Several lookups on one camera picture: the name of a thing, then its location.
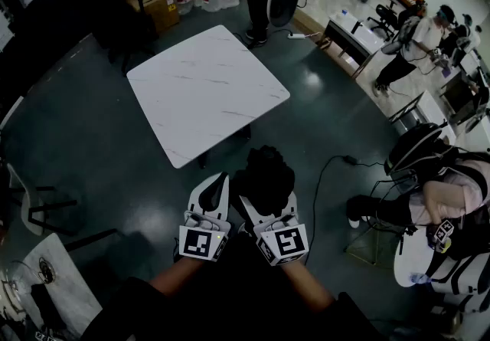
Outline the white desk black legs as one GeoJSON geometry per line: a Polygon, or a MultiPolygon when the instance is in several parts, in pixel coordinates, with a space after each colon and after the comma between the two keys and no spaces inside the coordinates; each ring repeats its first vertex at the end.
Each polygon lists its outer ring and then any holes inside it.
{"type": "Polygon", "coordinates": [[[337,11],[329,16],[322,36],[327,48],[331,43],[341,48],[338,57],[347,55],[358,65],[351,75],[354,79],[385,44],[382,38],[346,10],[337,11]]]}

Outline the white black rolling case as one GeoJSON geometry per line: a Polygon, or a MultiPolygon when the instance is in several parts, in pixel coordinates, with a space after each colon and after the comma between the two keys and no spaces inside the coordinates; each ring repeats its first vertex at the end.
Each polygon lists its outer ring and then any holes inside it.
{"type": "Polygon", "coordinates": [[[274,27],[287,25],[297,8],[299,0],[267,0],[266,14],[269,23],[274,27]]]}

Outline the black cloth item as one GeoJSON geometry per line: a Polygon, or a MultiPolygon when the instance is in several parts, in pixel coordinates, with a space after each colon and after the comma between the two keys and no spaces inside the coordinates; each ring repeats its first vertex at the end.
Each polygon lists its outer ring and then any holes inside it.
{"type": "Polygon", "coordinates": [[[245,169],[236,171],[230,181],[230,203],[248,219],[240,200],[247,198],[261,216],[280,216],[294,189],[295,173],[280,152],[272,146],[251,149],[245,169]]]}

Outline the white marble table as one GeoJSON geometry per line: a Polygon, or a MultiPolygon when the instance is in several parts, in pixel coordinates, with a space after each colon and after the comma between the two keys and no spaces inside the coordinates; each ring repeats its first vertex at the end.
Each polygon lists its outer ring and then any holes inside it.
{"type": "Polygon", "coordinates": [[[217,25],[130,70],[129,84],[168,160],[186,166],[290,97],[217,25]]]}

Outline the person's left forearm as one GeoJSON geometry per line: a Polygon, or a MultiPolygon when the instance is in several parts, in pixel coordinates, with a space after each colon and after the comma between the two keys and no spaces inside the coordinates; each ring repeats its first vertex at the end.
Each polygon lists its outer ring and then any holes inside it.
{"type": "Polygon", "coordinates": [[[173,297],[204,265],[205,261],[203,260],[193,257],[182,257],[170,268],[150,280],[149,284],[165,296],[173,297]]]}

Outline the marble side table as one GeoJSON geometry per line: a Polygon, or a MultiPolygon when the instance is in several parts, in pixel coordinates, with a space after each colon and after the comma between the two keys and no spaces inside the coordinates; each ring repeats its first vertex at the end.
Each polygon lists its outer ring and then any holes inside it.
{"type": "Polygon", "coordinates": [[[0,262],[5,276],[0,286],[10,288],[41,339],[77,341],[102,310],[70,252],[115,232],[109,229],[68,244],[52,233],[24,259],[0,262]]]}

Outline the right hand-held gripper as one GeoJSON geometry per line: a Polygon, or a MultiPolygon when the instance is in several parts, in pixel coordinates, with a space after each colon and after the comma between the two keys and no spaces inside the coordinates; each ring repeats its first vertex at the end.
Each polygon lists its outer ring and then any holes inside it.
{"type": "Polygon", "coordinates": [[[281,216],[269,220],[251,201],[238,196],[238,212],[244,219],[244,231],[256,235],[256,246],[270,266],[297,261],[309,253],[305,225],[299,222],[297,197],[291,192],[281,216]]]}

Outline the person's black clothing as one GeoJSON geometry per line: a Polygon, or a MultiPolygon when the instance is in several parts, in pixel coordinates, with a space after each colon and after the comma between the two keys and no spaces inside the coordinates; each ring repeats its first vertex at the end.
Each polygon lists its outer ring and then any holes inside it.
{"type": "Polygon", "coordinates": [[[346,293],[312,312],[280,266],[238,234],[173,297],[128,278],[80,341],[387,341],[346,293]]]}

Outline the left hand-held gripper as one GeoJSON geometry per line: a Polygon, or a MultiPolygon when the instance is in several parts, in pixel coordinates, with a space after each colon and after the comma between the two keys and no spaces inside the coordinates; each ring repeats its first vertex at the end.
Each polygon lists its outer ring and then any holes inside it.
{"type": "Polygon", "coordinates": [[[184,224],[179,227],[178,253],[203,261],[217,262],[231,230],[227,218],[230,178],[226,172],[210,176],[190,195],[184,224]]]}

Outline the large brown cardboard box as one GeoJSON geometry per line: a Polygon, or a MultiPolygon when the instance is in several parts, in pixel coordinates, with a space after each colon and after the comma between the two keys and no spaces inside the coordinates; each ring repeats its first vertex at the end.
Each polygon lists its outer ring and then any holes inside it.
{"type": "Polygon", "coordinates": [[[179,23],[179,14],[175,0],[126,0],[132,9],[152,22],[156,34],[161,34],[179,23]]]}

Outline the black office chair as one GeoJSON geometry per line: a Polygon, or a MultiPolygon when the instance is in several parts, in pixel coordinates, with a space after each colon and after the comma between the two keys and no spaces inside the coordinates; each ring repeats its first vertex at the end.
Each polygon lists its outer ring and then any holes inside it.
{"type": "Polygon", "coordinates": [[[152,18],[145,12],[142,0],[135,10],[126,0],[80,0],[91,34],[107,51],[112,64],[121,56],[121,71],[126,74],[132,55],[142,52],[154,55],[147,44],[157,38],[152,18]]]}
{"type": "Polygon", "coordinates": [[[395,0],[388,0],[389,5],[377,5],[375,11],[379,19],[368,17],[367,20],[375,23],[375,26],[370,27],[371,31],[381,30],[385,34],[385,41],[392,40],[396,33],[400,30],[399,15],[394,11],[394,6],[397,5],[395,0]]]}

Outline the round white table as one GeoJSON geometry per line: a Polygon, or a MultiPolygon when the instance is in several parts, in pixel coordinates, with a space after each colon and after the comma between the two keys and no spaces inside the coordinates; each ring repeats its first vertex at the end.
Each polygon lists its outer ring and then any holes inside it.
{"type": "Polygon", "coordinates": [[[456,261],[428,245],[426,227],[418,227],[412,234],[405,231],[398,243],[394,277],[402,287],[425,284],[439,290],[439,285],[447,282],[447,275],[455,265],[456,261]]]}

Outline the beige chair black legs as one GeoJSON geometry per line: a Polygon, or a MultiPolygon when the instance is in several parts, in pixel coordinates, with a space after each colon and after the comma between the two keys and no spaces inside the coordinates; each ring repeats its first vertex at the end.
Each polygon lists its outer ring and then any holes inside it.
{"type": "Polygon", "coordinates": [[[8,163],[6,168],[9,174],[9,199],[20,208],[21,220],[32,234],[39,237],[46,231],[68,237],[73,237],[76,234],[74,231],[48,222],[51,212],[74,207],[77,205],[76,200],[48,203],[44,200],[45,198],[56,198],[55,187],[35,186],[28,179],[22,178],[11,163],[8,163]]]}

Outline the person's right forearm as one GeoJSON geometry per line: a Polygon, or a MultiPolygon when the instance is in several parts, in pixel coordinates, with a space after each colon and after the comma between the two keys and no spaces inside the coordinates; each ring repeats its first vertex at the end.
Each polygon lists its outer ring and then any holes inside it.
{"type": "Polygon", "coordinates": [[[301,261],[288,262],[280,267],[304,304],[312,312],[320,313],[336,301],[301,261]]]}

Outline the white square table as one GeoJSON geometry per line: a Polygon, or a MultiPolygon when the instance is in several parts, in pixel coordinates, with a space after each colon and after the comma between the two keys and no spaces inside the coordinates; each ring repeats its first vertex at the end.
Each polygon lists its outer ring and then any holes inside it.
{"type": "Polygon", "coordinates": [[[400,135],[419,124],[435,123],[438,126],[443,125],[442,133],[439,137],[450,145],[454,145],[456,142],[456,135],[452,127],[447,123],[445,114],[427,90],[390,116],[389,122],[400,135]]]}

